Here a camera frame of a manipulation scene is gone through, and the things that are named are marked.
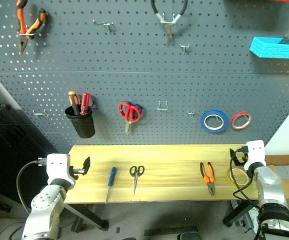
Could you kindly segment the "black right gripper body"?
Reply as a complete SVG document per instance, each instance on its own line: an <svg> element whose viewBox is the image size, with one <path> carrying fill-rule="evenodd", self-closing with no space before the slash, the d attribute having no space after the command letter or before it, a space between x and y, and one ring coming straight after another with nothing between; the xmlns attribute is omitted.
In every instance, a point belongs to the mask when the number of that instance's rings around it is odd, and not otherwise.
<svg viewBox="0 0 289 240"><path fill-rule="evenodd" d="M249 149L247 146L242 146L241 148L239 148L237 150L238 153L243 153L243 156L242 156L242 162L238 161L238 166L244 166L246 164L246 162L248 161L249 159L249 156L248 156L248 152L249 152Z"/></svg>

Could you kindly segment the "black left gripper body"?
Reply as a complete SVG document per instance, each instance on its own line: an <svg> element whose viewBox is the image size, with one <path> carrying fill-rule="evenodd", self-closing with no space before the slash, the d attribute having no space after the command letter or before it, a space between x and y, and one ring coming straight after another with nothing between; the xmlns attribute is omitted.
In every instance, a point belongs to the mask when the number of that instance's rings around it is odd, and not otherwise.
<svg viewBox="0 0 289 240"><path fill-rule="evenodd" d="M69 175L75 180L77 180L79 178L78 175L83 175L82 174L83 173L83 168L74 169L73 166L69 166L68 171L69 171Z"/></svg>

